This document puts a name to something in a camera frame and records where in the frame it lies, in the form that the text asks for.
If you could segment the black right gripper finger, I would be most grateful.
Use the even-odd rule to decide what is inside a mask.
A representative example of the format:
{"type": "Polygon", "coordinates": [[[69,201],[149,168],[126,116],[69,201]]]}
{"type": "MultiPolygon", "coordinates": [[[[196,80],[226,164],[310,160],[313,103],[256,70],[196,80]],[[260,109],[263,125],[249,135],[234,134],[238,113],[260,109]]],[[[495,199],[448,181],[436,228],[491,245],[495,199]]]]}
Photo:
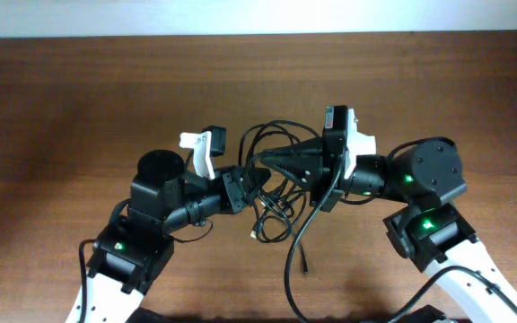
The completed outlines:
{"type": "Polygon", "coordinates": [[[314,137],[300,143],[267,149],[263,151],[263,153],[275,156],[320,155],[322,153],[322,147],[323,139],[321,137],[314,137]]]}
{"type": "Polygon", "coordinates": [[[260,162],[303,190],[313,192],[324,188],[321,156],[267,156],[262,157],[260,162]]]}

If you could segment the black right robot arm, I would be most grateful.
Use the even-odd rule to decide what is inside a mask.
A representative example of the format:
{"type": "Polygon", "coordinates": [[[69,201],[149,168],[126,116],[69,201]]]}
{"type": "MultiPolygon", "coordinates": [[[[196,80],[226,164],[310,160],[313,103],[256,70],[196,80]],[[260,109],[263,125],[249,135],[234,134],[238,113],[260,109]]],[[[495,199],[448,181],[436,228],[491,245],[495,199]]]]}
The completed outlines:
{"type": "Polygon", "coordinates": [[[326,132],[267,150],[260,160],[310,192],[315,212],[328,212],[349,195],[360,196],[362,203],[383,199],[403,204],[383,220],[387,237],[428,280],[390,321],[447,321],[433,308],[413,309],[437,284],[473,322],[517,322],[517,292],[453,203],[467,185],[451,139],[418,139],[382,156],[371,135],[326,132]]]}

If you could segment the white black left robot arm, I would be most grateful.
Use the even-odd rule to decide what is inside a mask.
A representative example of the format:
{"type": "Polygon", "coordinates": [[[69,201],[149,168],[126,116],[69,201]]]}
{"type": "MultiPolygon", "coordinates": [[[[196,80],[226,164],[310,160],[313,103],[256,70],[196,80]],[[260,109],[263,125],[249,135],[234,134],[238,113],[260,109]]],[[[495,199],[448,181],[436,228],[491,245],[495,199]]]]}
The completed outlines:
{"type": "Polygon", "coordinates": [[[143,155],[129,198],[89,241],[91,257],[79,258],[81,287],[68,321],[128,321],[169,263],[178,242],[174,232],[215,214],[240,213],[270,177],[266,168],[230,166],[206,179],[188,171],[173,151],[143,155]]]}

